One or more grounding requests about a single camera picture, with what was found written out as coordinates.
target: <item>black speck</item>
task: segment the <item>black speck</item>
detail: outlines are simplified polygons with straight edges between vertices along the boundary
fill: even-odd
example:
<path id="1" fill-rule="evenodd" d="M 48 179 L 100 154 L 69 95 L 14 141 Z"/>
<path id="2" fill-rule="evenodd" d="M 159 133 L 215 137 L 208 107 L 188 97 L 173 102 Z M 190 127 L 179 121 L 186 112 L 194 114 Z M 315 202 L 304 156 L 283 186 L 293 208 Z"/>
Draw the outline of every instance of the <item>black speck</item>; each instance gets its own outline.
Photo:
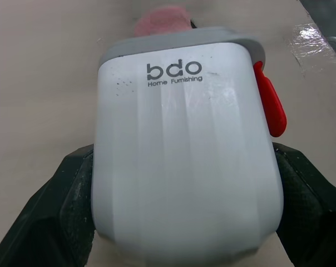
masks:
<path id="1" fill-rule="evenodd" d="M 208 74 L 214 75 L 214 76 L 219 76 L 217 72 L 208 72 Z"/>

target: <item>red clip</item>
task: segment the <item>red clip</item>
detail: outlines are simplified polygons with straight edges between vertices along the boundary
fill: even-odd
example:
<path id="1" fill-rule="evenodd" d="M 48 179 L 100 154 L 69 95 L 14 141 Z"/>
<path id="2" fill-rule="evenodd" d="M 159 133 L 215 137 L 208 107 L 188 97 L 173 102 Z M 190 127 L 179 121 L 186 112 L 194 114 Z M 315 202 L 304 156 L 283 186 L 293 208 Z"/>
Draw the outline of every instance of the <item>red clip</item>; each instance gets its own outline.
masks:
<path id="1" fill-rule="evenodd" d="M 267 119 L 269 133 L 273 137 L 279 137 L 286 129 L 286 115 L 272 83 L 263 74 L 262 66 L 263 63 L 261 61 L 253 66 L 258 90 Z"/>

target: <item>pink object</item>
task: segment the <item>pink object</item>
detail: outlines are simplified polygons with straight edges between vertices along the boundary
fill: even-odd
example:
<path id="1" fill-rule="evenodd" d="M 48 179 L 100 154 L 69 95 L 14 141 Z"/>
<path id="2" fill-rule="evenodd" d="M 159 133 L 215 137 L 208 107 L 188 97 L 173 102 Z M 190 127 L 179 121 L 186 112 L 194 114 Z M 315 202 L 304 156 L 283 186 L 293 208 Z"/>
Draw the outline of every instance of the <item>pink object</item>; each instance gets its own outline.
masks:
<path id="1" fill-rule="evenodd" d="M 188 31 L 192 29 L 190 15 L 178 6 L 157 8 L 144 15 L 135 27 L 135 36 L 148 36 Z"/>

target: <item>plastic wrap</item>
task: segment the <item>plastic wrap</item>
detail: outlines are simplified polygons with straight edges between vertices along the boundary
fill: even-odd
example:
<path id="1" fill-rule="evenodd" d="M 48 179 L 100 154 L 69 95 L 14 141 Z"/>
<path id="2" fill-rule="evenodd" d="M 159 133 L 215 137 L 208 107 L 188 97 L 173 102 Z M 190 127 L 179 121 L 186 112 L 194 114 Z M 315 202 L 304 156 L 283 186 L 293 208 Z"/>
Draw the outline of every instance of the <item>plastic wrap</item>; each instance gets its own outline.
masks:
<path id="1" fill-rule="evenodd" d="M 315 24 L 295 26 L 288 45 L 304 77 L 317 72 L 334 76 L 336 83 L 336 54 Z"/>

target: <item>gray lid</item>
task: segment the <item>gray lid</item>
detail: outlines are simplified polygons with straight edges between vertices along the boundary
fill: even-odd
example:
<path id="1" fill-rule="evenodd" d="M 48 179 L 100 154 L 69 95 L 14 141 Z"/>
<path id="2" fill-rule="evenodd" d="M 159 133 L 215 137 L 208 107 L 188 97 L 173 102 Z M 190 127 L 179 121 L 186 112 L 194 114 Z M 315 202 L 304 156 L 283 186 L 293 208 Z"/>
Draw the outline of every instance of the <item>gray lid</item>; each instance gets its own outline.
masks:
<path id="1" fill-rule="evenodd" d="M 115 43 L 101 57 L 99 68 L 106 61 L 116 57 L 135 55 L 172 48 L 208 45 L 210 43 L 237 43 L 244 46 L 251 54 L 252 63 L 265 63 L 262 45 L 253 37 L 235 33 L 224 27 L 198 28 L 190 31 L 165 35 L 136 37 Z"/>

